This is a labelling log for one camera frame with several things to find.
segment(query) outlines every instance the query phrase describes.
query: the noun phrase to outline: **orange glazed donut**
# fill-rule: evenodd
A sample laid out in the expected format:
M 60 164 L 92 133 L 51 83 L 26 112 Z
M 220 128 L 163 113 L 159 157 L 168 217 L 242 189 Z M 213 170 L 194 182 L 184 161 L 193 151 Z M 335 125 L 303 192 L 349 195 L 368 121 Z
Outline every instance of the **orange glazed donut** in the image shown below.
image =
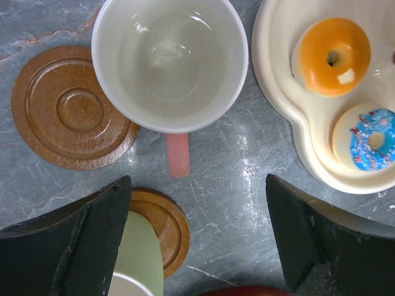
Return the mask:
M 306 90 L 324 97 L 352 91 L 370 64 L 367 35 L 351 20 L 328 18 L 310 27 L 292 55 L 295 80 Z

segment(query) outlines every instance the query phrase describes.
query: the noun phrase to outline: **cup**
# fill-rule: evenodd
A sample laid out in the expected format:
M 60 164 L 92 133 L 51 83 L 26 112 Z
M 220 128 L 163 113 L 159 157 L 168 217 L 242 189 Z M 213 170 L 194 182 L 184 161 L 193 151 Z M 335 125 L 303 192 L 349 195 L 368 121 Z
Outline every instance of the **cup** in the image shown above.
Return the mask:
M 162 253 L 150 222 L 129 212 L 108 296 L 163 296 Z
M 111 103 L 167 134 L 170 174 L 189 173 L 187 133 L 220 118 L 247 74 L 248 46 L 228 0 L 107 0 L 92 57 Z

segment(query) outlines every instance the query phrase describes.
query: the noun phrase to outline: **orange icing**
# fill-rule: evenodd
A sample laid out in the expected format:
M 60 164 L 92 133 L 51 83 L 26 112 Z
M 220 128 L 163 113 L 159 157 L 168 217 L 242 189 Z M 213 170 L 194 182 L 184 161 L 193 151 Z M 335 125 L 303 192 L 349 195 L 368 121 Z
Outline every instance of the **orange icing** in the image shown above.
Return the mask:
M 330 51 L 337 52 L 338 62 L 331 67 Z M 369 40 L 360 26 L 345 18 L 329 18 L 314 25 L 303 37 L 299 53 L 301 75 L 306 89 L 328 97 L 353 90 L 364 78 L 370 64 Z M 339 76 L 349 69 L 352 82 L 341 84 Z

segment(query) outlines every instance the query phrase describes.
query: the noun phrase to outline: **marble table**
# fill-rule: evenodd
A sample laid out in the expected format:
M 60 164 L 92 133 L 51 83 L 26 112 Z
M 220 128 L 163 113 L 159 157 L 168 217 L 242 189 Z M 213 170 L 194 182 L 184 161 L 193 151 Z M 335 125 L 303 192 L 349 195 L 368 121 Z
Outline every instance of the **marble table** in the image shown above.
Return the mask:
M 260 0 L 231 0 L 251 41 Z M 263 96 L 252 64 L 234 106 L 189 136 L 191 174 L 172 179 L 165 138 L 141 130 L 118 162 L 94 171 L 58 168 L 24 143 L 12 118 L 15 78 L 33 56 L 55 46 L 89 46 L 101 0 L 0 0 L 0 228 L 77 200 L 122 175 L 162 191 L 189 219 L 185 264 L 165 282 L 168 296 L 195 296 L 250 284 L 284 287 L 265 197 L 268 173 L 357 215 L 395 226 L 395 189 L 338 192 L 312 177 L 293 144 L 291 125 Z

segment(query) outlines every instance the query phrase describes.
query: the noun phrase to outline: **green cup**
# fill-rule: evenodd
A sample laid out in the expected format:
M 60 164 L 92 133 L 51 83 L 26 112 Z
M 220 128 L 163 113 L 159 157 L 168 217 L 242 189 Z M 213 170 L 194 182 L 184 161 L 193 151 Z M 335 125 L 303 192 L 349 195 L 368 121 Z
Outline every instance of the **green cup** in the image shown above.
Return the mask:
M 129 212 L 108 296 L 163 294 L 163 261 L 155 230 L 143 216 Z

